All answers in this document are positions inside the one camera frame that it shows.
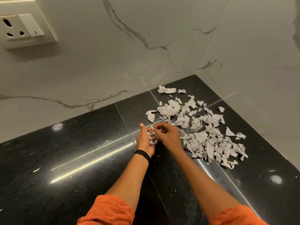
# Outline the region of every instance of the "hand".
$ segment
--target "hand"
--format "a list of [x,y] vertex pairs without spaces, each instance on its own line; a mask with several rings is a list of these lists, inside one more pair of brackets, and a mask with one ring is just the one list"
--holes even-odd
[[151,128],[146,128],[143,123],[140,124],[141,131],[137,136],[137,149],[145,151],[150,158],[155,152],[155,145],[149,145],[149,137],[147,132],[151,133],[152,140],[156,140],[154,133],[152,133]]
[[161,139],[163,145],[169,151],[182,149],[180,134],[176,126],[163,122],[156,124],[155,126],[153,126],[153,128],[156,136]]

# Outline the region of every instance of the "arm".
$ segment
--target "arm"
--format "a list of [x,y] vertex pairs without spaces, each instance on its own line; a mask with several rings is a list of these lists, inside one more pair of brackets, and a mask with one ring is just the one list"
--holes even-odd
[[[155,151],[155,145],[149,146],[147,130],[151,133],[150,128],[146,129],[143,124],[140,124],[140,127],[141,132],[137,136],[137,149],[145,151],[151,158]],[[147,159],[142,155],[135,154],[122,175],[106,194],[123,199],[135,212],[148,165]]]
[[209,219],[225,209],[233,208],[240,204],[200,169],[183,151],[177,127],[167,123],[159,123],[154,126],[154,132],[181,166],[203,212]]
[[[156,137],[150,128],[140,124],[141,132],[137,136],[137,149],[153,156],[155,146],[149,145],[147,131]],[[80,218],[80,225],[114,225],[132,224],[134,212],[140,197],[140,190],[148,168],[148,161],[142,155],[135,154],[128,163],[122,175],[105,195],[99,195],[86,216]]]

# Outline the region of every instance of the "marble wall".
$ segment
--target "marble wall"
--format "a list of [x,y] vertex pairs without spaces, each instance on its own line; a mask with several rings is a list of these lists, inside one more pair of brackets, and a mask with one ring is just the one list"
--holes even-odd
[[36,0],[58,42],[0,49],[0,142],[194,74],[227,1]]
[[197,74],[300,168],[298,0],[36,2],[58,42],[0,49],[0,142]]
[[299,1],[229,0],[197,72],[298,169]]

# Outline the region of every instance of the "black hair tie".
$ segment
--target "black hair tie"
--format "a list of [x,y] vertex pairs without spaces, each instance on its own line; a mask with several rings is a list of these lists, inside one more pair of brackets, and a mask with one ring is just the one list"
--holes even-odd
[[136,150],[134,154],[142,155],[145,159],[148,160],[148,163],[150,163],[150,156],[143,150]]

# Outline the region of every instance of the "black countertop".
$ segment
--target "black countertop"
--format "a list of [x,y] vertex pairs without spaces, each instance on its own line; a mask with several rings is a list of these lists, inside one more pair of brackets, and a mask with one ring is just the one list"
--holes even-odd
[[[238,143],[249,158],[238,160],[233,170],[194,161],[270,225],[300,224],[300,172],[197,76],[166,87],[186,89],[186,94],[173,94],[182,102],[194,95],[214,113],[224,107],[226,123],[220,131],[228,126],[247,136]],[[139,123],[151,125],[146,111],[167,97],[153,89],[0,144],[1,224],[76,224],[125,169],[136,150]],[[184,173],[161,143],[144,179],[134,223],[208,224]]]
[[[218,126],[221,133],[225,134],[226,127],[229,127],[232,132],[242,132],[247,136],[241,140],[231,139],[234,143],[244,144],[249,156],[244,161],[238,157],[239,164],[233,170],[225,169],[215,161],[206,165],[206,162],[194,159],[196,164],[267,223],[300,224],[300,172],[196,75],[165,87],[186,89],[187,92],[174,93],[170,98],[168,94],[159,94],[153,89],[116,103],[133,139],[140,122],[151,125],[145,113],[156,110],[160,101],[164,104],[167,98],[175,99],[176,96],[185,103],[190,99],[187,95],[194,95],[195,101],[204,101],[214,113],[224,115],[225,124]],[[224,113],[219,112],[219,106],[225,108]],[[203,109],[196,115],[206,113]],[[158,118],[159,113],[155,113],[154,122],[159,122]],[[207,223],[184,173],[163,145],[156,147],[148,170],[174,224]]]

